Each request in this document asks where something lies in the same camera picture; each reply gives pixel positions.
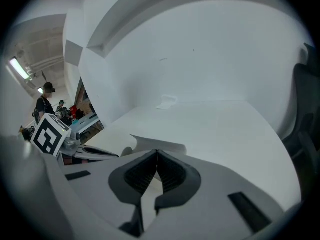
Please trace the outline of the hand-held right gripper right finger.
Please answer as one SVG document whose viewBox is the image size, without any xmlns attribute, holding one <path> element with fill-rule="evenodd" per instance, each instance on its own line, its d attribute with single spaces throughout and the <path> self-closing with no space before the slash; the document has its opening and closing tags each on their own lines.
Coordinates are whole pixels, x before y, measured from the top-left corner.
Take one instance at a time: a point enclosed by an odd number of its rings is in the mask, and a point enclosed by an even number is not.
<svg viewBox="0 0 320 240">
<path fill-rule="evenodd" d="M 164 209 L 184 206 L 198 192 L 202 184 L 199 171 L 189 164 L 187 156 L 156 149 L 156 174 L 162 183 L 162 195 L 155 199 L 156 214 Z"/>
</svg>

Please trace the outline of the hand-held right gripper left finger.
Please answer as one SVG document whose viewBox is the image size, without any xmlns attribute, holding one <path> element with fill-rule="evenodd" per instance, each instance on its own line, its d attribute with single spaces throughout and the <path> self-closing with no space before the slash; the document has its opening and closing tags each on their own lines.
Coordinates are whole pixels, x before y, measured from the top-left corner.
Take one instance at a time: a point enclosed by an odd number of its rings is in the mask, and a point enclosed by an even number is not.
<svg viewBox="0 0 320 240">
<path fill-rule="evenodd" d="M 131 221 L 120 230 L 139 238 L 144 233 L 141 198 L 157 172 L 157 151 L 151 150 L 143 156 L 115 169 L 108 178 L 110 189 L 120 202 L 134 206 Z"/>
</svg>

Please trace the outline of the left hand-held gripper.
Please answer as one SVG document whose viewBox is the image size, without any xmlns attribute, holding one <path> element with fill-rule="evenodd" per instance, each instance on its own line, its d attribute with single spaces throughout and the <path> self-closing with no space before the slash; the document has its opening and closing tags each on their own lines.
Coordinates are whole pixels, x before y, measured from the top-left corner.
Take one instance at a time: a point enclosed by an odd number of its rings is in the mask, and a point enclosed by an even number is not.
<svg viewBox="0 0 320 240">
<path fill-rule="evenodd" d="M 58 157 L 60 153 L 88 161 L 105 161 L 119 156 L 109 151 L 80 143 L 80 134 L 73 131 L 54 114 L 45 113 L 31 138 L 43 154 Z"/>
</svg>

